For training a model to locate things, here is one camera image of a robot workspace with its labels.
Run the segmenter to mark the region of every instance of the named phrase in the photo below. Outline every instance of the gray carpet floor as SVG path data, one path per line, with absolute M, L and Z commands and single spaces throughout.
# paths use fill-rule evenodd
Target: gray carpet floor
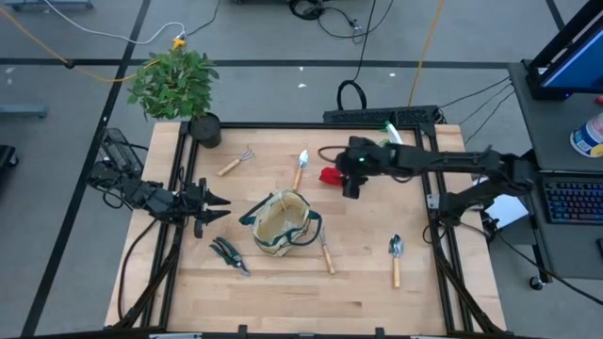
M 217 20 L 190 37 L 189 48 L 221 60 L 329 59 L 357 60 L 361 45 L 327 36 L 316 23 L 293 17 L 281 0 L 245 0 L 235 5 L 221 0 Z M 95 9 L 68 8 L 82 25 L 128 36 L 142 0 L 98 0 Z M 191 30 L 211 18 L 217 0 L 153 0 L 141 29 L 148 39 L 166 22 L 180 21 Z M 567 21 L 584 0 L 555 0 Z M 371 2 L 333 1 L 366 26 Z M 379 0 L 375 17 L 388 2 Z M 420 59 L 437 0 L 394 0 L 383 25 L 370 35 L 366 59 Z M 125 42 L 77 30 L 52 12 L 11 12 L 27 29 L 69 58 L 121 58 Z M 329 14 L 325 25 L 349 34 L 341 17 Z M 447 1 L 432 39 L 430 61 L 515 62 L 534 57 L 556 34 L 546 0 Z M 137 46 L 134 58 L 171 48 L 178 33 L 169 28 L 153 43 Z M 0 16 L 0 58 L 49 57 Z M 132 73 L 136 67 L 130 67 Z M 116 66 L 87 70 L 114 77 Z M 221 67 L 213 110 L 223 121 L 321 121 L 322 112 L 335 109 L 339 83 L 354 75 L 347 67 Z M 369 106 L 406 105 L 415 70 L 364 68 L 358 82 Z M 505 70 L 423 70 L 414 105 L 442 105 L 506 77 Z M 148 144 L 153 121 L 146 122 L 137 106 L 126 104 L 124 85 L 109 125 L 120 128 L 131 142 Z M 96 82 L 61 66 L 0 65 L 0 103 L 42 104 L 46 119 L 0 119 L 0 144 L 17 147 L 20 166 L 3 182 L 0 199 L 0 337 L 18 336 L 57 238 L 61 222 L 82 169 L 93 132 L 107 100 L 110 84 Z M 461 121 L 493 92 L 445 109 L 448 122 Z M 359 104 L 344 92 L 346 107 Z M 463 124 L 471 136 L 496 106 L 493 100 Z M 469 150 L 492 144 L 501 152 L 530 149 L 521 112 L 511 96 L 497 114 L 468 143 Z M 87 190 L 57 278 L 41 317 L 37 334 L 100 329 L 122 253 L 130 214 L 108 209 L 97 192 Z M 530 255 L 530 249 L 519 247 Z M 560 283 L 534 292 L 530 264 L 495 242 L 492 263 L 507 325 L 519 334 L 547 338 L 600 337 L 603 309 Z M 603 282 L 576 281 L 603 298 Z

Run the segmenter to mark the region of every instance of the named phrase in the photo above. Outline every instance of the wooden table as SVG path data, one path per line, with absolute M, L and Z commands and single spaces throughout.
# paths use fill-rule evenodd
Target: wooden table
M 168 182 L 179 127 L 179 123 L 171 122 L 155 125 L 145 180 Z M 446 333 L 432 248 L 421 238 L 428 223 L 421 179 L 402 185 L 389 177 L 370 178 L 361 187 L 357 201 L 344 199 L 340 188 L 318 180 L 321 169 L 330 164 L 318 158 L 317 149 L 346 145 L 350 135 L 374 140 L 385 137 L 384 133 L 368 130 L 224 129 L 218 148 L 199 148 L 193 181 L 207 178 L 213 193 L 233 202 L 225 206 L 233 213 L 210 223 L 203 239 L 193 236 L 192 227 L 185 229 L 169 331 L 234 332 L 239 324 L 247 324 L 249 332 L 362 334 L 383 327 L 387 334 Z M 401 136 L 404 143 L 415 144 L 413 133 L 403 132 Z M 437 126 L 437 140 L 441 151 L 464 150 L 458 126 Z M 248 145 L 256 157 L 218 177 L 216 172 Z M 326 270 L 318 242 L 273 258 L 258 249 L 250 229 L 237 222 L 270 192 L 292 187 L 297 157 L 303 149 L 310 153 L 310 161 L 301 179 L 300 193 L 323 216 L 337 271 L 333 276 Z M 447 173 L 445 178 L 448 191 L 471 185 L 468 174 Z M 151 220 L 144 211 L 134 212 L 124 253 Z M 475 212 L 465 213 L 463 221 L 481 227 Z M 157 229 L 138 243 L 128 263 L 126 309 L 149 280 Z M 405 243 L 399 289 L 392 287 L 392 257 L 387 252 L 388 240 L 395 233 Z M 493 322 L 504 329 L 483 237 L 465 228 L 457 228 L 456 234 L 467 289 Z M 216 236 L 227 238 L 243 254 L 252 273 L 250 278 L 238 274 L 208 248 Z M 117 286 L 116 282 L 107 324 L 118 320 Z M 451 287 L 450 291 L 450 299 L 458 306 Z M 152 324 L 157 323 L 162 293 L 160 289 L 156 296 Z M 460 329 L 460 317 L 455 318 Z

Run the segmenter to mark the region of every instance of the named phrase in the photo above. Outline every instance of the garden tool bag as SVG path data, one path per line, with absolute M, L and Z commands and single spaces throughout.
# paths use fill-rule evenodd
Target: garden tool bag
M 316 232 L 312 238 L 300 240 L 308 232 L 312 220 L 318 222 Z M 238 222 L 251 226 L 257 246 L 273 256 L 285 255 L 292 246 L 312 244 L 322 228 L 320 214 L 310 210 L 310 204 L 292 190 L 270 194 Z

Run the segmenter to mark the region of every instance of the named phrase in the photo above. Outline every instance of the red object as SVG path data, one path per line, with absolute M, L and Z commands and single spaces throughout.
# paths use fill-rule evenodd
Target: red object
M 324 168 L 320 172 L 320 181 L 333 186 L 341 186 L 343 174 L 336 168 Z

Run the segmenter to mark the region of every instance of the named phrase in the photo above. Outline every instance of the blue screen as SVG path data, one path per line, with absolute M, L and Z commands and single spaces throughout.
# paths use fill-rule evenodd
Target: blue screen
M 603 90 L 603 30 L 568 58 L 543 86 Z

